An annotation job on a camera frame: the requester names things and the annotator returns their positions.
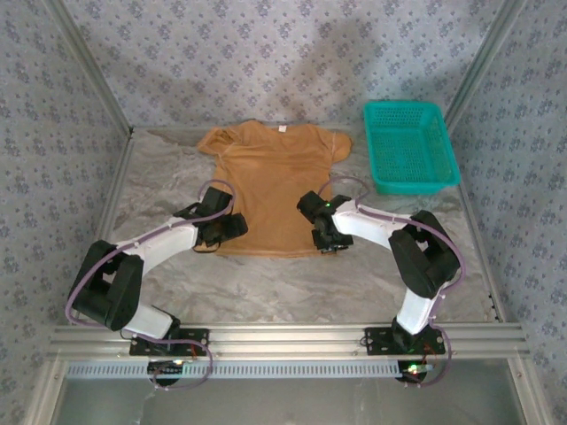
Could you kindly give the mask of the tan brown t-shirt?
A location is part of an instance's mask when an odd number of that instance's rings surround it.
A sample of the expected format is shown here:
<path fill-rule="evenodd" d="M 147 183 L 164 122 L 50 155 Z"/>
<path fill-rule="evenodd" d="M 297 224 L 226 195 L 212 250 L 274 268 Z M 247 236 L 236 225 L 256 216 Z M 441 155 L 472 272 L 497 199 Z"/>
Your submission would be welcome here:
<path fill-rule="evenodd" d="M 215 161 L 214 179 L 236 192 L 235 213 L 248 231 L 218 249 L 220 255 L 300 258 L 317 255 L 311 223 L 297 203 L 309 191 L 328 185 L 334 164 L 348 158 L 353 146 L 345 133 L 302 124 L 280 130 L 257 120 L 211 129 L 198 150 Z"/>

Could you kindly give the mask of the teal plastic mesh basket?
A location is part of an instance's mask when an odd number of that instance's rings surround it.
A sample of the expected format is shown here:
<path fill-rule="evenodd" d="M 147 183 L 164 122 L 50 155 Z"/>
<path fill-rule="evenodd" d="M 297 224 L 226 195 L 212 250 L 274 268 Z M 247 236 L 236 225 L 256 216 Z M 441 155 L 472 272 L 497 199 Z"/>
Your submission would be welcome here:
<path fill-rule="evenodd" d="M 363 119 L 377 192 L 428 195 L 460 184 L 453 146 L 436 104 L 368 102 Z"/>

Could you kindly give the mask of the black controller board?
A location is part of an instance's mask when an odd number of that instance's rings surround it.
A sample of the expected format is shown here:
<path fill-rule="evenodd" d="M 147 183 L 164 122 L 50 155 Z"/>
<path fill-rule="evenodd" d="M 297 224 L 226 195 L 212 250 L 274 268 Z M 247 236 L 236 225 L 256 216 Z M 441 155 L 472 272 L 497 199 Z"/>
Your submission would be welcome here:
<path fill-rule="evenodd" d="M 413 360 L 400 360 L 398 362 L 400 376 L 397 380 L 402 383 L 421 385 L 427 374 L 433 370 L 433 365 Z"/>
<path fill-rule="evenodd" d="M 150 381 L 157 387 L 170 387 L 180 380 L 183 371 L 181 360 L 150 361 L 146 373 Z"/>

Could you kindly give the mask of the aluminium extrusion mounting rail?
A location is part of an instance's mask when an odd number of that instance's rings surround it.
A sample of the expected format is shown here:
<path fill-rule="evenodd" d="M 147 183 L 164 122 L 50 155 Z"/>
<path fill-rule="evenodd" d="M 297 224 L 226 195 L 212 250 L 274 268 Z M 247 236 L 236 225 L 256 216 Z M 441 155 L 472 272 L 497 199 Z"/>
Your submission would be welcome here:
<path fill-rule="evenodd" d="M 208 347 L 217 360 L 362 359 L 365 324 L 209 325 Z M 525 358 L 530 355 L 517 323 L 446 323 L 454 359 Z M 48 354 L 61 359 L 125 359 L 129 343 L 96 328 L 57 327 Z"/>

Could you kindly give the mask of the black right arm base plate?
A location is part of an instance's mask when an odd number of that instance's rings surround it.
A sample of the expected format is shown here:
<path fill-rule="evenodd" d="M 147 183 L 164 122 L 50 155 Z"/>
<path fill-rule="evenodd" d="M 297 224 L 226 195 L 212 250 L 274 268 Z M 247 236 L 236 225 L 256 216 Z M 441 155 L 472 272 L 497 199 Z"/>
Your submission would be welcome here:
<path fill-rule="evenodd" d="M 429 355 L 447 352 L 442 333 L 429 326 L 416 335 L 410 335 L 401 328 L 365 328 L 360 343 L 366 348 L 369 356 Z"/>

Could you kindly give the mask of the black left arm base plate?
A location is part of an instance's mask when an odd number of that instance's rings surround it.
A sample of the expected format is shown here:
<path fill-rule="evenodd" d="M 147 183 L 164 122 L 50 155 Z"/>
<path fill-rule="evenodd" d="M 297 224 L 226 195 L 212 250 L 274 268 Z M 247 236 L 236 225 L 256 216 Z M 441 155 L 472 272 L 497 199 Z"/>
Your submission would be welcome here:
<path fill-rule="evenodd" d="M 208 328 L 179 328 L 166 337 L 167 343 L 156 344 L 136 337 L 129 346 L 131 356 L 157 357 L 205 357 L 205 350 L 199 345 L 188 343 L 171 344 L 173 339 L 193 340 L 200 344 L 209 344 L 210 330 Z"/>

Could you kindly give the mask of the aluminium frame post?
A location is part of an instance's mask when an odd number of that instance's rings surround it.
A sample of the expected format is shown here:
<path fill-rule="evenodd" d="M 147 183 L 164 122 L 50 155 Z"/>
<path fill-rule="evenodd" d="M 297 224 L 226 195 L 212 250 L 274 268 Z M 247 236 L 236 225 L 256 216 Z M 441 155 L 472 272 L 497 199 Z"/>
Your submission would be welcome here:
<path fill-rule="evenodd" d="M 488 27 L 483 42 L 476 56 L 470 63 L 456 95 L 447 109 L 445 122 L 447 131 L 452 134 L 466 112 L 471 99 L 493 63 L 501 46 L 506 41 L 518 16 L 527 5 L 528 0 L 502 0 L 492 24 Z"/>
<path fill-rule="evenodd" d="M 119 102 L 114 97 L 107 84 L 102 70 L 84 40 L 80 29 L 75 24 L 72 15 L 66 8 L 63 0 L 41 0 L 46 10 L 53 18 L 64 41 L 74 55 L 78 64 L 101 101 L 106 112 L 117 128 L 127 136 L 131 134 L 131 127 L 125 117 Z"/>

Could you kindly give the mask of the aluminium frame leg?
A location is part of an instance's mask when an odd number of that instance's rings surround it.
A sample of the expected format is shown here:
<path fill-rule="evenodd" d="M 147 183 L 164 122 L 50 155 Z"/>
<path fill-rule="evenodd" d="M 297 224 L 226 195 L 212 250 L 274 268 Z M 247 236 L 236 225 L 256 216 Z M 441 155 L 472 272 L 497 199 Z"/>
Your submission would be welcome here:
<path fill-rule="evenodd" d="M 548 406 L 533 362 L 515 357 L 508 364 L 526 424 L 548 425 Z"/>
<path fill-rule="evenodd" d="M 47 360 L 35 381 L 23 425 L 51 425 L 67 371 L 67 362 Z"/>

